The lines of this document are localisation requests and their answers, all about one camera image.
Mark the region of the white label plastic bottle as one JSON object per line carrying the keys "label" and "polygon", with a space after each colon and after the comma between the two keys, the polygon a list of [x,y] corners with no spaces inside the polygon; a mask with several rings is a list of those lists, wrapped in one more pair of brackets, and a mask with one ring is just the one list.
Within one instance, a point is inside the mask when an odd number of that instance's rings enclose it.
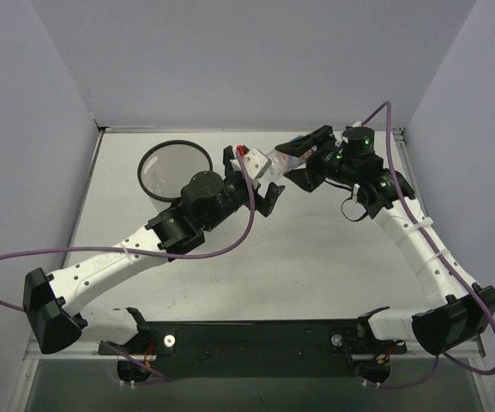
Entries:
{"label": "white label plastic bottle", "polygon": [[266,154],[266,157],[270,160],[269,168],[263,175],[263,178],[268,182],[277,182],[284,177],[287,173],[303,166],[306,160],[317,150],[316,146],[307,150],[300,157],[294,157],[288,154],[273,149]]}

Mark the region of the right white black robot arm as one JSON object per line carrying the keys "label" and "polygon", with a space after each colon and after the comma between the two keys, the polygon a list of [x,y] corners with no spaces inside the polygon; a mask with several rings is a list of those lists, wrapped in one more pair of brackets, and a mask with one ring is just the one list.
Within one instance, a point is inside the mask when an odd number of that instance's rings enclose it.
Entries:
{"label": "right white black robot arm", "polygon": [[325,180],[347,187],[351,198],[390,236],[420,282],[428,309],[368,313],[375,339],[417,342],[437,355],[486,330],[486,314],[495,312],[495,288],[481,287],[453,258],[414,189],[376,154],[373,129],[348,127],[336,137],[325,125],[276,150],[303,163],[285,174],[303,191],[312,192]]}

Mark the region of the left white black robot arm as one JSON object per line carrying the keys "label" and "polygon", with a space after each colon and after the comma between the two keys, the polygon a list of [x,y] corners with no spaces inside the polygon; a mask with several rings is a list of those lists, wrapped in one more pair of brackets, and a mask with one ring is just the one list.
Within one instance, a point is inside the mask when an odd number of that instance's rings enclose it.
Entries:
{"label": "left white black robot arm", "polygon": [[110,342],[141,352],[151,336],[147,322],[132,307],[99,309],[92,301],[145,270],[190,257],[205,234],[245,206],[272,213],[284,188],[270,184],[261,197],[258,180],[272,161],[255,148],[227,147],[225,174],[200,171],[177,200],[119,244],[78,264],[26,275],[23,309],[42,354],[55,354],[81,339]]}

